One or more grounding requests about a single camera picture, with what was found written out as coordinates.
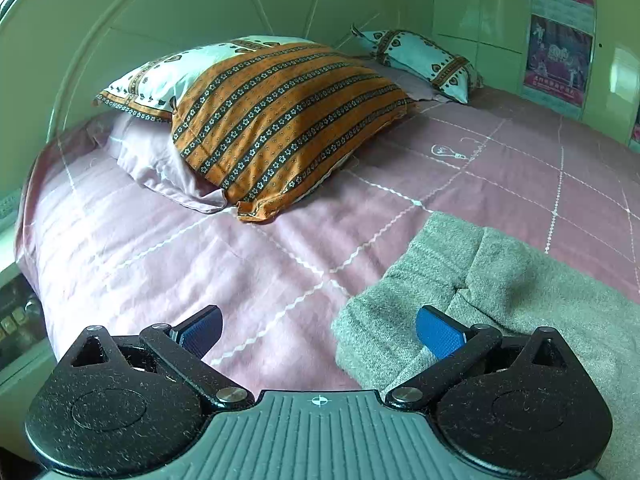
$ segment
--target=button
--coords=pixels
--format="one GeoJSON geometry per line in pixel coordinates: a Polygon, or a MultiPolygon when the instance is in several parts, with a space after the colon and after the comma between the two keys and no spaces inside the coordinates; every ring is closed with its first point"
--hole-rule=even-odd
{"type": "Polygon", "coordinates": [[[18,330],[18,326],[16,325],[14,320],[11,319],[10,316],[7,316],[2,321],[0,321],[0,326],[2,326],[2,328],[4,328],[4,331],[7,332],[8,335],[11,335],[16,330],[18,330]]]}
{"type": "Polygon", "coordinates": [[[24,309],[20,306],[16,308],[11,315],[14,316],[15,322],[18,325],[24,325],[27,322],[27,316],[24,313],[24,309]]]}

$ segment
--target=pink quilt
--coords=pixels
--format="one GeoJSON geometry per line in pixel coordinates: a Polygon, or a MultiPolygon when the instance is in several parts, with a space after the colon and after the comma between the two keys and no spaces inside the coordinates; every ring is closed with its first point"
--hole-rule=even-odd
{"type": "Polygon", "coordinates": [[[49,145],[23,194],[20,268],[57,357],[80,331],[177,324],[213,303],[204,361],[262,388],[357,388],[330,324],[382,277],[429,214],[492,226],[640,301],[640,159],[582,124],[485,89],[425,102],[267,224],[206,216],[134,183],[85,128],[49,145]]]}

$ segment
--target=crosshair marking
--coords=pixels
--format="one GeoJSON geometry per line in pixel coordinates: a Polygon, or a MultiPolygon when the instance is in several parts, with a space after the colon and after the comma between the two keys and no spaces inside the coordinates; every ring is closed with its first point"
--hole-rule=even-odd
{"type": "Polygon", "coordinates": [[[324,406],[326,403],[329,402],[329,399],[327,399],[326,397],[323,397],[322,395],[318,395],[318,396],[315,396],[313,399],[311,399],[311,402],[314,403],[316,406],[324,406]]]}

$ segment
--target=white stitched line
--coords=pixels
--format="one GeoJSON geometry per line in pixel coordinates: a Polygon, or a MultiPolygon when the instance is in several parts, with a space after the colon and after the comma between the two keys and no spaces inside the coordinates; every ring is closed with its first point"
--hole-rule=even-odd
{"type": "Polygon", "coordinates": [[[118,264],[117,266],[115,266],[113,268],[113,270],[110,272],[110,274],[113,274],[116,270],[121,270],[124,269],[125,267],[129,267],[133,262],[139,260],[140,258],[144,258],[145,256],[147,256],[149,253],[152,253],[154,251],[157,251],[160,247],[164,247],[165,245],[173,242],[176,238],[178,238],[179,236],[181,236],[182,234],[184,234],[185,232],[193,229],[194,227],[202,224],[205,220],[207,220],[209,217],[205,216],[204,218],[201,218],[200,220],[198,220],[197,222],[194,222],[193,224],[187,226],[187,227],[183,227],[182,229],[180,229],[177,233],[172,234],[169,238],[167,238],[167,240],[165,240],[164,242],[160,242],[159,244],[154,245],[153,247],[148,248],[145,251],[142,251],[141,253],[136,254],[134,257],[130,258],[129,260],[126,260],[124,262],[122,262],[121,264],[118,264]]]}
{"type": "MultiPolygon", "coordinates": [[[[493,131],[493,133],[487,137],[484,142],[482,144],[480,144],[480,146],[474,151],[474,154],[471,155],[471,157],[469,158],[468,161],[466,161],[466,163],[464,164],[464,166],[462,166],[462,168],[460,168],[460,170],[454,174],[448,181],[446,184],[444,184],[443,186],[437,187],[436,189],[432,190],[425,198],[422,199],[423,202],[426,202],[428,199],[430,199],[433,195],[435,195],[437,192],[439,191],[443,191],[447,186],[449,186],[449,184],[451,184],[455,178],[457,176],[459,176],[463,171],[466,170],[466,167],[471,164],[471,162],[473,160],[476,159],[476,157],[478,157],[478,155],[480,155],[480,153],[482,152],[482,150],[484,149],[484,147],[486,146],[487,142],[489,141],[489,139],[491,138],[491,136],[495,135],[495,133],[502,127],[502,125],[506,122],[506,119],[502,120],[502,122],[500,122],[500,124],[498,125],[498,127],[493,131]]],[[[406,215],[409,211],[411,211],[411,209],[415,208],[417,206],[415,205],[411,205],[409,206],[407,209],[405,209],[404,211],[401,211],[398,213],[398,215],[396,215],[387,225],[385,225],[382,229],[380,229],[380,231],[378,231],[376,234],[373,235],[373,238],[367,242],[364,242],[362,245],[360,245],[359,247],[356,248],[355,251],[353,251],[353,253],[351,253],[351,256],[349,256],[342,264],[340,264],[338,267],[335,267],[334,269],[329,270],[329,274],[334,274],[336,272],[338,272],[338,270],[343,270],[344,267],[346,267],[347,265],[349,265],[353,259],[358,256],[358,254],[360,253],[361,250],[363,250],[366,247],[369,247],[371,245],[373,245],[375,243],[375,241],[385,232],[387,231],[393,224],[395,224],[399,219],[401,219],[404,215],[406,215]]]]}
{"type": "MultiPolygon", "coordinates": [[[[44,198],[38,200],[38,206],[42,206],[42,204],[45,202],[45,200],[47,200],[47,198],[51,197],[53,195],[54,192],[56,192],[58,190],[57,187],[55,187],[54,189],[52,189],[51,191],[49,191],[44,198]]],[[[34,225],[36,225],[38,223],[38,219],[35,219],[33,222],[31,222],[30,224],[27,224],[27,227],[33,227],[34,225]]]]}
{"type": "MultiPolygon", "coordinates": [[[[470,130],[469,128],[465,128],[464,126],[460,126],[459,124],[454,124],[454,123],[450,123],[449,121],[443,121],[442,119],[437,119],[435,117],[429,117],[432,121],[438,121],[439,123],[443,123],[443,124],[448,124],[449,126],[455,126],[456,128],[460,128],[461,130],[465,130],[466,132],[471,132],[472,134],[476,134],[479,135],[481,137],[484,137],[485,139],[488,139],[491,136],[486,136],[483,134],[479,134],[478,132],[475,132],[473,130],[470,130]]],[[[502,126],[502,124],[504,123],[504,121],[506,121],[507,119],[503,119],[502,122],[500,123],[500,126],[502,126]]],[[[495,130],[491,135],[495,135],[495,132],[497,132],[500,129],[500,127],[498,127],[497,130],[495,130]]]]}
{"type": "Polygon", "coordinates": [[[493,180],[489,180],[488,178],[485,178],[484,176],[479,176],[479,175],[473,174],[470,171],[465,171],[465,173],[468,174],[469,176],[472,176],[472,177],[475,177],[475,178],[479,178],[480,180],[484,180],[484,181],[488,182],[489,184],[493,184],[494,186],[505,190],[507,193],[511,193],[512,195],[515,195],[518,198],[526,200],[527,202],[531,202],[532,204],[535,204],[535,205],[541,207],[545,211],[549,211],[550,213],[552,212],[551,209],[544,207],[542,204],[539,204],[538,202],[534,202],[533,200],[531,200],[530,198],[527,198],[525,196],[519,195],[515,191],[512,191],[511,189],[507,189],[506,187],[501,186],[500,184],[498,184],[497,182],[494,182],[493,180]]]}
{"type": "Polygon", "coordinates": [[[553,168],[556,171],[560,171],[560,168],[556,168],[553,164],[549,164],[548,162],[545,162],[541,158],[537,158],[535,155],[531,155],[530,153],[523,152],[522,150],[519,150],[518,148],[514,148],[513,146],[509,146],[508,144],[505,144],[504,142],[500,142],[499,140],[495,140],[495,139],[491,139],[491,140],[493,142],[496,142],[497,144],[501,144],[505,148],[509,148],[510,150],[513,150],[514,152],[518,152],[518,153],[521,153],[523,155],[530,156],[531,158],[537,160],[538,162],[542,162],[542,164],[548,165],[548,167],[553,168]]]}
{"type": "Polygon", "coordinates": [[[278,320],[280,318],[284,317],[288,310],[292,310],[292,309],[296,308],[300,303],[305,301],[306,298],[308,298],[313,293],[315,293],[316,290],[320,290],[321,288],[323,288],[325,283],[326,282],[318,283],[316,286],[314,286],[313,288],[310,288],[308,291],[306,291],[304,294],[302,294],[302,296],[298,296],[292,303],[289,303],[282,310],[279,310],[278,312],[276,312],[275,316],[273,316],[273,319],[271,319],[271,321],[268,322],[267,325],[262,330],[260,330],[260,332],[258,332],[255,335],[255,337],[250,337],[249,339],[246,339],[244,343],[236,346],[231,352],[225,352],[225,353],[222,354],[221,357],[219,357],[217,359],[213,359],[211,361],[211,365],[213,365],[213,366],[219,365],[224,359],[228,359],[229,357],[231,357],[236,352],[241,352],[247,346],[254,344],[255,342],[258,341],[258,339],[263,338],[264,336],[266,336],[267,333],[269,332],[269,330],[271,330],[274,326],[276,326],[278,320]]]}
{"type": "Polygon", "coordinates": [[[551,247],[551,237],[554,235],[554,227],[556,226],[556,217],[558,216],[558,204],[560,202],[560,192],[562,190],[562,175],[564,171],[564,148],[560,146],[561,150],[561,158],[560,158],[560,177],[558,179],[558,193],[556,193],[556,203],[554,204],[554,210],[551,212],[551,226],[549,227],[549,234],[546,236],[546,246],[545,246],[545,254],[549,254],[549,249],[551,247]]]}
{"type": "Polygon", "coordinates": [[[618,178],[618,174],[613,170],[612,167],[609,166],[609,164],[607,164],[604,161],[604,157],[602,156],[602,146],[600,145],[600,141],[598,141],[598,156],[600,157],[600,161],[601,163],[611,172],[613,173],[613,175],[616,177],[616,180],[618,181],[618,183],[620,184],[620,189],[622,190],[622,195],[625,199],[625,203],[626,203],[626,207],[624,207],[622,204],[618,204],[618,202],[616,202],[615,200],[613,200],[612,198],[610,198],[609,196],[605,195],[603,193],[604,196],[606,196],[607,198],[609,198],[612,202],[618,204],[623,210],[625,210],[628,214],[630,214],[631,216],[635,217],[636,219],[640,220],[640,217],[638,217],[637,215],[633,214],[631,212],[631,210],[629,209],[629,202],[626,200],[626,195],[625,195],[625,188],[622,186],[622,182],[620,182],[620,179],[618,178]]]}
{"type": "Polygon", "coordinates": [[[411,148],[403,146],[402,144],[398,144],[397,142],[393,142],[392,140],[380,139],[380,142],[386,142],[387,144],[391,144],[393,147],[399,148],[400,150],[405,150],[406,152],[413,153],[414,155],[418,155],[418,156],[421,156],[423,158],[428,158],[429,160],[434,160],[435,162],[439,162],[440,164],[444,164],[445,166],[449,166],[450,168],[453,168],[454,170],[459,170],[460,169],[459,166],[454,166],[453,164],[449,164],[448,162],[446,162],[444,160],[440,160],[439,158],[435,158],[434,156],[429,156],[429,155],[426,155],[424,153],[417,152],[415,150],[412,150],[411,148]]]}
{"type": "Polygon", "coordinates": [[[576,176],[573,176],[572,174],[567,173],[566,171],[564,172],[564,174],[574,180],[577,180],[578,182],[580,182],[580,184],[582,184],[583,186],[588,187],[591,190],[594,190],[596,193],[600,193],[604,198],[608,198],[609,200],[611,200],[614,204],[620,206],[620,208],[625,209],[625,207],[620,203],[617,202],[616,200],[614,200],[612,197],[610,197],[609,195],[604,194],[603,192],[601,192],[599,189],[594,188],[593,186],[589,186],[589,184],[587,184],[584,181],[581,181],[579,178],[577,178],[576,176]]]}
{"type": "Polygon", "coordinates": [[[358,254],[360,254],[360,251],[372,246],[376,240],[378,238],[380,238],[380,236],[387,231],[393,224],[395,224],[399,219],[401,219],[404,215],[406,215],[409,211],[411,211],[411,209],[415,208],[417,206],[415,205],[411,205],[409,206],[407,209],[405,209],[404,211],[399,212],[387,225],[385,225],[382,229],[380,229],[380,231],[378,231],[376,234],[373,235],[373,238],[367,242],[364,242],[362,245],[358,246],[356,248],[355,251],[353,251],[353,253],[351,253],[351,256],[349,256],[343,263],[341,263],[339,266],[335,267],[334,269],[330,269],[329,270],[329,274],[335,274],[336,272],[338,272],[339,270],[343,270],[344,267],[346,267],[347,265],[349,265],[353,259],[358,256],[358,254]]]}
{"type": "MultiPolygon", "coordinates": [[[[539,207],[541,207],[542,209],[544,209],[545,211],[549,211],[550,213],[553,213],[551,211],[551,209],[544,207],[542,204],[539,204],[538,202],[534,202],[533,200],[526,198],[525,196],[519,195],[516,192],[512,191],[511,189],[507,189],[506,187],[501,186],[500,184],[497,184],[496,182],[493,182],[491,180],[489,180],[488,178],[485,178],[483,176],[478,176],[476,174],[471,173],[470,171],[465,171],[466,174],[468,174],[469,176],[475,177],[475,178],[479,178],[480,180],[484,180],[486,182],[488,182],[489,184],[492,184],[493,186],[499,187],[500,189],[503,189],[504,191],[506,191],[507,193],[511,193],[512,195],[515,195],[523,200],[526,200],[527,202],[531,202],[532,204],[535,204],[539,207]]],[[[617,254],[619,254],[620,256],[622,256],[625,260],[628,260],[630,263],[633,263],[633,261],[626,256],[625,254],[621,253],[619,250],[617,250],[615,247],[610,246],[609,244],[607,244],[604,240],[601,240],[600,238],[598,238],[596,235],[591,234],[590,232],[588,232],[587,230],[585,230],[584,228],[580,227],[578,224],[573,223],[571,220],[561,216],[561,215],[556,215],[557,218],[564,220],[565,222],[571,224],[572,226],[580,229],[580,231],[582,231],[583,233],[589,235],[591,238],[594,238],[594,240],[599,241],[601,244],[607,246],[609,249],[611,249],[612,251],[615,251],[617,254]]]]}
{"type": "Polygon", "coordinates": [[[637,214],[635,214],[633,211],[629,210],[629,214],[630,214],[633,218],[635,218],[636,220],[640,220],[640,216],[638,216],[637,214]]]}
{"type": "Polygon", "coordinates": [[[436,102],[436,104],[434,104],[433,106],[430,106],[429,108],[425,108],[424,110],[420,110],[420,114],[422,115],[424,113],[427,113],[429,110],[433,110],[434,108],[437,108],[438,106],[442,106],[443,104],[445,103],[436,102]]]}
{"type": "Polygon", "coordinates": [[[554,227],[556,226],[556,217],[558,216],[558,204],[560,203],[560,193],[562,191],[562,177],[564,176],[564,146],[560,141],[560,130],[562,129],[562,116],[560,116],[560,123],[558,124],[558,144],[560,144],[560,176],[558,177],[558,192],[556,192],[556,203],[554,204],[554,210],[551,212],[551,225],[549,226],[549,233],[546,236],[545,254],[549,254],[551,248],[551,238],[554,235],[554,227]]]}
{"type": "MultiPolygon", "coordinates": [[[[100,259],[98,257],[98,247],[95,244],[94,237],[91,234],[91,230],[86,228],[89,221],[86,217],[86,214],[84,213],[84,207],[82,207],[82,202],[78,195],[78,190],[76,189],[76,183],[74,182],[73,177],[71,177],[69,166],[66,163],[65,152],[62,150],[62,145],[60,144],[60,136],[56,136],[56,142],[58,144],[58,150],[60,151],[60,158],[62,159],[62,163],[65,165],[66,176],[68,177],[69,184],[71,185],[71,192],[73,193],[73,196],[76,199],[76,203],[78,204],[78,208],[76,208],[76,211],[78,212],[78,216],[80,217],[82,221],[82,225],[84,226],[84,230],[85,230],[84,235],[86,236],[87,241],[89,242],[89,244],[92,247],[92,250],[94,251],[94,257],[96,261],[98,261],[100,259]]],[[[104,287],[107,289],[107,292],[111,292],[111,285],[109,284],[108,280],[104,282],[104,287]]]]}
{"type": "Polygon", "coordinates": [[[604,240],[601,240],[600,238],[598,238],[596,235],[591,234],[590,232],[587,231],[587,229],[585,229],[584,227],[580,227],[578,224],[575,224],[573,222],[571,222],[571,220],[569,220],[568,218],[565,218],[562,215],[557,215],[559,219],[564,220],[565,222],[571,224],[574,227],[577,227],[578,229],[580,229],[580,231],[582,231],[584,234],[589,235],[591,238],[593,238],[594,240],[599,241],[601,244],[606,245],[609,249],[611,249],[612,251],[617,252],[620,256],[622,256],[625,260],[627,260],[630,263],[633,263],[633,261],[631,260],[631,258],[629,258],[628,256],[626,256],[626,254],[621,253],[619,250],[617,250],[615,247],[610,246],[609,244],[607,244],[604,240]]]}
{"type": "Polygon", "coordinates": [[[335,288],[340,290],[340,292],[343,293],[347,298],[351,298],[351,294],[349,294],[349,291],[346,288],[344,288],[340,283],[338,283],[335,280],[329,280],[329,283],[331,283],[335,288]]]}
{"type": "Polygon", "coordinates": [[[256,227],[255,225],[251,224],[251,227],[258,231],[262,236],[264,236],[265,238],[267,238],[268,241],[270,241],[273,245],[275,245],[277,248],[279,248],[279,250],[281,250],[283,253],[285,253],[289,258],[291,258],[292,260],[294,260],[296,263],[300,264],[301,266],[305,267],[305,269],[309,269],[312,273],[317,274],[318,276],[324,276],[324,270],[319,270],[316,269],[313,265],[311,265],[310,263],[307,263],[305,260],[303,260],[302,258],[299,258],[298,256],[296,256],[294,253],[292,253],[291,251],[289,251],[288,249],[284,248],[283,246],[281,246],[279,243],[277,243],[276,240],[274,240],[273,238],[271,238],[267,233],[265,233],[262,229],[260,229],[259,227],[256,227]]]}
{"type": "Polygon", "coordinates": [[[369,180],[366,180],[366,179],[362,178],[361,176],[356,175],[351,170],[344,170],[344,172],[345,173],[349,173],[350,175],[354,176],[358,180],[363,181],[365,184],[369,184],[370,186],[377,187],[378,189],[381,189],[382,191],[387,191],[387,192],[392,193],[392,194],[394,194],[396,196],[399,196],[400,198],[404,198],[405,200],[408,200],[409,202],[411,202],[413,205],[421,207],[427,213],[433,213],[433,211],[431,209],[425,208],[425,206],[422,205],[422,202],[420,202],[419,200],[416,200],[415,198],[409,198],[408,196],[405,196],[402,193],[398,193],[395,189],[391,189],[389,187],[380,186],[380,184],[375,184],[373,182],[370,182],[369,180]]]}
{"type": "Polygon", "coordinates": [[[636,285],[638,286],[638,294],[640,294],[640,279],[638,278],[638,264],[636,260],[636,244],[634,242],[634,224],[631,220],[631,211],[629,210],[629,202],[626,200],[625,189],[622,187],[622,182],[618,179],[620,188],[622,189],[622,198],[625,199],[626,204],[626,216],[629,218],[629,232],[631,233],[631,255],[634,258],[634,271],[636,273],[636,285]]]}

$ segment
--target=curved headboard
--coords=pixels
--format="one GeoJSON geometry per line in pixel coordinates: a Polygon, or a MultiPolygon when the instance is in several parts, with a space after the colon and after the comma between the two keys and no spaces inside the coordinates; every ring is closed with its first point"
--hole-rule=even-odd
{"type": "Polygon", "coordinates": [[[355,53],[350,25],[429,34],[433,0],[12,0],[0,18],[0,200],[47,139],[146,60],[249,34],[355,53]]]}

